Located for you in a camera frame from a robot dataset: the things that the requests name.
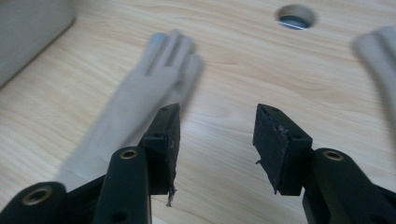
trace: metal grommet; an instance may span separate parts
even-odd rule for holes
[[[26,194],[22,199],[22,203],[24,205],[35,205],[46,201],[51,195],[52,187],[40,187]]]
[[[127,149],[121,152],[120,157],[124,160],[129,160],[137,156],[136,149]]]
[[[327,150],[327,151],[323,152],[323,155],[333,161],[343,161],[344,160],[343,155],[341,155],[340,153],[338,153],[336,151]]]

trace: light wood grain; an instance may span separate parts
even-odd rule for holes
[[[73,1],[75,24],[0,90],[0,207],[53,179],[149,36],[175,28],[205,61],[181,123],[177,195],[154,223],[305,223],[299,197],[273,194],[252,141],[257,103],[282,109],[314,148],[350,155],[396,191],[387,102],[353,54],[359,35],[396,25],[394,1],[307,1],[306,31],[275,22],[293,1]]]

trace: tabletop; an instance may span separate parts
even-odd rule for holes
[[[302,197],[275,195],[252,145],[257,104],[351,156],[396,191],[387,101],[352,49],[396,25],[391,0],[308,1],[306,30],[276,20],[290,0],[74,0],[74,24],[0,90],[0,208],[51,181],[157,32],[180,29],[204,60],[181,114],[177,194],[152,197],[154,223],[306,223]]]

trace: wooden table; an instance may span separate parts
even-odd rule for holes
[[[192,36],[205,69],[182,115],[173,208],[154,223],[305,223],[301,197],[274,195],[252,142],[258,103],[283,110],[314,139],[351,156],[396,191],[395,126],[352,41],[396,25],[396,3],[308,1],[305,31],[276,22],[294,1],[75,0],[74,25],[0,90],[0,207],[50,181],[152,33]]]

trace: wooden surface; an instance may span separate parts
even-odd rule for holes
[[[192,36],[205,69],[182,116],[173,208],[154,223],[306,223],[302,198],[274,195],[255,161],[258,103],[351,156],[396,191],[395,125],[352,41],[396,25],[394,1],[306,1],[309,30],[275,21],[293,1],[73,1],[75,24],[0,90],[0,207],[50,181],[137,62],[152,33]]]

